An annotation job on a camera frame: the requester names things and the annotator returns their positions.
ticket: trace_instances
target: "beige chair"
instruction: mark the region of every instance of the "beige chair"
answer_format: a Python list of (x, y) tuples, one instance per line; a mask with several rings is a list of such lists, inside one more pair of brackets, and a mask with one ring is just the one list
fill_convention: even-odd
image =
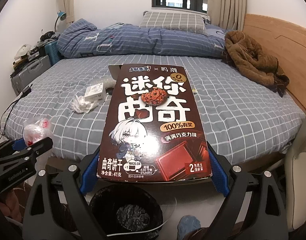
[(306, 234), (306, 117), (285, 156), (284, 168), (290, 239), (306, 239), (302, 236)]

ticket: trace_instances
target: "teal lamp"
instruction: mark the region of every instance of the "teal lamp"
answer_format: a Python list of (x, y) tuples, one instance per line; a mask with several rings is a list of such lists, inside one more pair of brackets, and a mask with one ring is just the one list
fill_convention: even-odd
[(62, 12), (62, 11), (58, 11), (57, 12), (57, 19), (55, 21), (55, 24), (54, 24), (54, 32), (56, 32), (56, 24), (57, 24), (57, 21), (60, 19), (61, 21), (64, 21), (66, 19), (66, 12)]

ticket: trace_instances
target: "suitcase handle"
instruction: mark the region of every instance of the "suitcase handle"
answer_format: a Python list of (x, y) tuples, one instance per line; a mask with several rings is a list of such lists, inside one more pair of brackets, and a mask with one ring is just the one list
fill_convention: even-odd
[(28, 66), (27, 70), (29, 71), (29, 73), (35, 73), (39, 71), (42, 66), (43, 63), (41, 62), (41, 60), (37, 60), (36, 62)]

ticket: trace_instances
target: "hand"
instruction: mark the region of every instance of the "hand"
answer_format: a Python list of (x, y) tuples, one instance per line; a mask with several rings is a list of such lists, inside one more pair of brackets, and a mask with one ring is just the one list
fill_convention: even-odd
[(14, 193), (14, 190), (8, 192), (3, 200), (4, 203), (0, 202), (0, 210), (6, 217), (10, 217), (18, 222), (22, 222), (22, 215), (20, 213), (19, 200)]

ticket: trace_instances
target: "gray suitcase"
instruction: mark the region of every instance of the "gray suitcase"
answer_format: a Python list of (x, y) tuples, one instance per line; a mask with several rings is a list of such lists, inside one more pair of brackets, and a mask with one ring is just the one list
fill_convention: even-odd
[(26, 65), (20, 73), (11, 78), (12, 87), (18, 96), (34, 79), (51, 67), (49, 56), (38, 58)]

